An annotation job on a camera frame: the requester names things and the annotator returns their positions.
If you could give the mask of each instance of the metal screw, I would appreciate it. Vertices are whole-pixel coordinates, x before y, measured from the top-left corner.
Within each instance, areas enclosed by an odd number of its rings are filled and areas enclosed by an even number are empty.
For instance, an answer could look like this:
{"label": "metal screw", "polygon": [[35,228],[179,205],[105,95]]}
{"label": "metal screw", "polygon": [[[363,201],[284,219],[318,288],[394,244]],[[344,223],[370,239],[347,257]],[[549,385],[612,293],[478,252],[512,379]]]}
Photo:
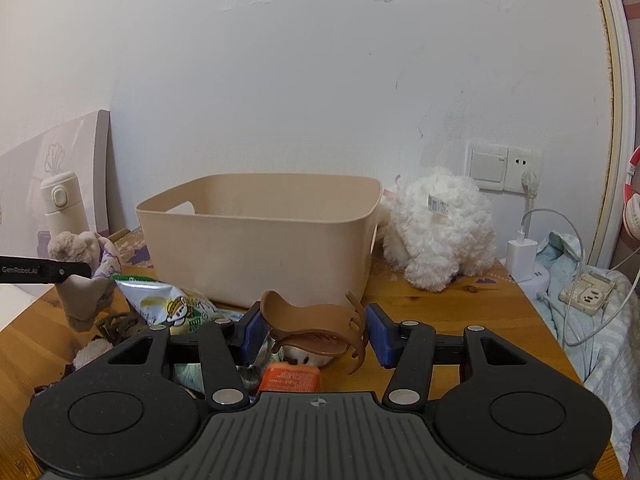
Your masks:
{"label": "metal screw", "polygon": [[235,388],[222,388],[214,392],[211,399],[218,404],[237,404],[244,399],[244,394]]}
{"label": "metal screw", "polygon": [[420,394],[415,390],[400,388],[399,390],[393,390],[389,394],[389,400],[394,404],[407,406],[408,404],[415,404],[418,402],[420,400]]}

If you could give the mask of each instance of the wooden table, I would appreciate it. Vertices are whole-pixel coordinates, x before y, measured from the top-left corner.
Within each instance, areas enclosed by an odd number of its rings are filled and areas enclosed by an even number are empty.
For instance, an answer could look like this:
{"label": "wooden table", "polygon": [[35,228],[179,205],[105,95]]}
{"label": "wooden table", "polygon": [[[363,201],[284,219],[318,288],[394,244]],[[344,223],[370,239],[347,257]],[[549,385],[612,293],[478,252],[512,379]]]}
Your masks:
{"label": "wooden table", "polygon": [[[153,275],[152,270],[139,267],[125,272]],[[470,324],[483,325],[577,381],[558,343],[517,285],[508,280],[504,268],[497,264],[481,281],[460,278],[444,292],[425,292],[413,288],[378,257],[372,263],[363,303],[378,303],[396,321],[426,322],[443,334],[460,334]],[[127,310],[118,292],[112,309]],[[22,414],[33,387],[57,381],[65,365],[92,336],[68,327],[54,290],[0,332],[1,479],[37,478],[38,470],[22,437]],[[347,376],[348,359],[344,356],[322,369],[323,389],[373,390],[382,396],[392,371],[381,368],[369,349],[360,370]],[[456,384],[456,366],[436,366],[430,397],[440,397]],[[595,474],[600,480],[622,480],[611,446]]]}

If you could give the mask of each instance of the beige storage bin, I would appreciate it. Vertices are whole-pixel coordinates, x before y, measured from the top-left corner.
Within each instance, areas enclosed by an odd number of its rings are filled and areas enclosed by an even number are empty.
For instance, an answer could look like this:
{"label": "beige storage bin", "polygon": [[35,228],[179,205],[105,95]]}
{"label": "beige storage bin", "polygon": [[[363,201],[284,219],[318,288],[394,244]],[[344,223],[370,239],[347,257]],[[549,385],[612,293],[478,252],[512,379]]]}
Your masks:
{"label": "beige storage bin", "polygon": [[[362,297],[382,186],[323,174],[220,174],[137,207],[158,279],[249,307],[266,290],[289,303]],[[190,202],[193,213],[179,205]]]}

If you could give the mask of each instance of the plush bear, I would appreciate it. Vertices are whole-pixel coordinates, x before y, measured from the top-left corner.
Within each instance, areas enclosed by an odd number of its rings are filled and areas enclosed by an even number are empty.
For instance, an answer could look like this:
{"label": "plush bear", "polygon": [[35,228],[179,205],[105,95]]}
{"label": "plush bear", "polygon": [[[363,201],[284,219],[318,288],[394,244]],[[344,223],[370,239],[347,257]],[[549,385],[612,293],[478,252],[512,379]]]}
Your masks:
{"label": "plush bear", "polygon": [[381,208],[385,259],[418,288],[443,290],[458,273],[494,264],[491,205],[468,176],[433,168]]}

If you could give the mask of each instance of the tan plush toy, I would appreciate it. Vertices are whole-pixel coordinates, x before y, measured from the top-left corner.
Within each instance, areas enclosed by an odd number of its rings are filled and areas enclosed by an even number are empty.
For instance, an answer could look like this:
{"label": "tan plush toy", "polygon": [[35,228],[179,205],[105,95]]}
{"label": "tan plush toy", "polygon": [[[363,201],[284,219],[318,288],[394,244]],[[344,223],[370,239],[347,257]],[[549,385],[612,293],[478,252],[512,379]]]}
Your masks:
{"label": "tan plush toy", "polygon": [[91,267],[91,274],[100,265],[99,234],[85,232],[79,235],[64,231],[49,241],[49,257],[57,262],[84,262]]}
{"label": "tan plush toy", "polygon": [[69,326],[83,332],[91,329],[95,315],[113,299],[115,283],[111,276],[121,269],[118,250],[99,234],[75,235],[68,231],[52,238],[47,250],[52,260],[84,262],[91,267],[91,279],[74,275],[56,285]]}

